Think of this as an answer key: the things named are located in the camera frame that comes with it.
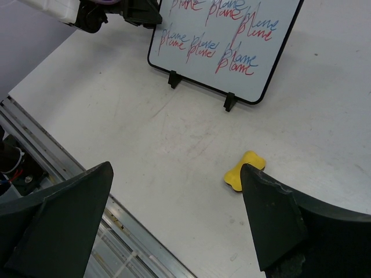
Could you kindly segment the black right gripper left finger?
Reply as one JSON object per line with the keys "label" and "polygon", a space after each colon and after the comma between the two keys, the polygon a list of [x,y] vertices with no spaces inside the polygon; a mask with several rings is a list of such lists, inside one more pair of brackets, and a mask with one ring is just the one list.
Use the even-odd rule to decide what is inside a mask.
{"label": "black right gripper left finger", "polygon": [[1,203],[1,277],[83,277],[113,177],[104,162]]}

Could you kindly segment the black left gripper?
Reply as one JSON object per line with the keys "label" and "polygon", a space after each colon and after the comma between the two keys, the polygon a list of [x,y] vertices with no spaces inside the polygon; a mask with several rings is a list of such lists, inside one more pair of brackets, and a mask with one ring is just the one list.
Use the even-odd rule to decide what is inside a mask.
{"label": "black left gripper", "polygon": [[153,0],[80,1],[74,26],[87,33],[96,33],[108,23],[108,14],[120,14],[126,22],[144,28],[162,23],[159,3]]}

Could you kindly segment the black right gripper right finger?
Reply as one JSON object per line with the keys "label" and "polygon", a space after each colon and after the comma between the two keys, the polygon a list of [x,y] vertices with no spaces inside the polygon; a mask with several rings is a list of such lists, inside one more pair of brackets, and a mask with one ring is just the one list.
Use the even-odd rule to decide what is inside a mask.
{"label": "black right gripper right finger", "polygon": [[243,200],[266,277],[370,277],[370,215],[297,191],[245,164]]}

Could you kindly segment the yellow bone-shaped eraser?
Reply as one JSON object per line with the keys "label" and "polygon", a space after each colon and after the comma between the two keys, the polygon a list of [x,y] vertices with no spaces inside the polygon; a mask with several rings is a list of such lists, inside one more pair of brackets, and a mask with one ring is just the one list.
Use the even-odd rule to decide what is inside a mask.
{"label": "yellow bone-shaped eraser", "polygon": [[247,151],[243,154],[239,162],[231,170],[225,173],[224,182],[237,193],[242,192],[241,168],[245,164],[252,165],[259,170],[264,170],[266,161],[257,153],[253,151]]}

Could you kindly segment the whiteboard with black frame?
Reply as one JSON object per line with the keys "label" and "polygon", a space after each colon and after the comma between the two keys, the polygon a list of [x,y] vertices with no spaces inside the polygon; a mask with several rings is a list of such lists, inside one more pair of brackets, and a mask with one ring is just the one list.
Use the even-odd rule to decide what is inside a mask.
{"label": "whiteboard with black frame", "polygon": [[302,1],[162,1],[147,61],[248,104],[268,89]]}

